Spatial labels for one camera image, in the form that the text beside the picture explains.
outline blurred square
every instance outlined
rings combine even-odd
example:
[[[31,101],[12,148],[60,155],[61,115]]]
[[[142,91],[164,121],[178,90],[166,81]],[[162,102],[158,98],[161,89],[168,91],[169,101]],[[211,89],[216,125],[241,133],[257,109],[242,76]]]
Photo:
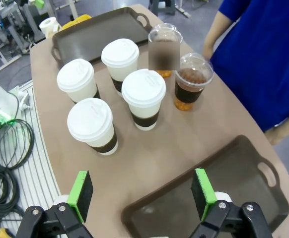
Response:
[[[179,70],[180,42],[149,42],[149,70]]]

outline blue shirt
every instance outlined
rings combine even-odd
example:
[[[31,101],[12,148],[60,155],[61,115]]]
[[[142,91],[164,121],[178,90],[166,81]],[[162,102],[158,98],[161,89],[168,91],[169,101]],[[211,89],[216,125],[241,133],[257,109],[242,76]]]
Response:
[[[265,131],[289,116],[289,1],[224,0],[219,11],[241,18],[211,62]]]

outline paper roll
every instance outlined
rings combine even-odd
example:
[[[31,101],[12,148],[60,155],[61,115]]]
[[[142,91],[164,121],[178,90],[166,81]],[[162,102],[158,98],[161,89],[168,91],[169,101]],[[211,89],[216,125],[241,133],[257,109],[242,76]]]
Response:
[[[60,31],[61,26],[55,17],[49,17],[40,23],[40,29],[45,35],[45,38],[52,36]]]

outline screw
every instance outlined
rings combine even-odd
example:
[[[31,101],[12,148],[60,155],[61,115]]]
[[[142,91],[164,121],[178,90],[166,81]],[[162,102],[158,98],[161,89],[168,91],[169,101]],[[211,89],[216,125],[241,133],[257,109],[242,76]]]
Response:
[[[252,205],[248,204],[247,207],[246,207],[246,209],[247,209],[248,211],[252,211],[252,210],[254,210],[254,207],[253,207]]]
[[[226,207],[226,204],[224,202],[220,202],[218,206],[219,208],[224,209]]]
[[[61,212],[64,212],[65,209],[66,209],[65,206],[60,206],[60,207],[59,207],[59,210],[60,210]]]
[[[37,210],[37,209],[34,209],[33,211],[32,211],[32,214],[33,215],[37,215],[39,213],[39,210]]]

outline brown table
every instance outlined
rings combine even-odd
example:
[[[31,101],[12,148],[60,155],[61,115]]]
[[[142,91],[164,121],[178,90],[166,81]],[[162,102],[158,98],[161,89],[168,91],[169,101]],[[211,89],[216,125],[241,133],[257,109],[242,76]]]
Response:
[[[134,5],[133,9],[146,14],[152,26],[161,22],[142,5]],[[73,102],[57,87],[59,70],[50,54],[51,46],[48,39],[30,53],[39,119],[62,194],[70,192],[78,171],[90,171],[94,194],[86,226],[95,238],[128,237],[120,220],[127,205],[176,178],[240,134],[246,135],[276,167],[289,202],[285,167],[255,121],[217,75],[199,98],[194,112],[175,108],[174,77],[167,79],[167,94],[156,128],[140,131],[117,95],[105,65],[95,64],[100,95],[112,109],[119,140],[118,151],[103,157],[68,132],[67,116]],[[191,51],[188,45],[182,45],[182,55]],[[147,67],[147,58],[147,46],[140,47],[140,68]],[[289,216],[274,237],[289,238]]]

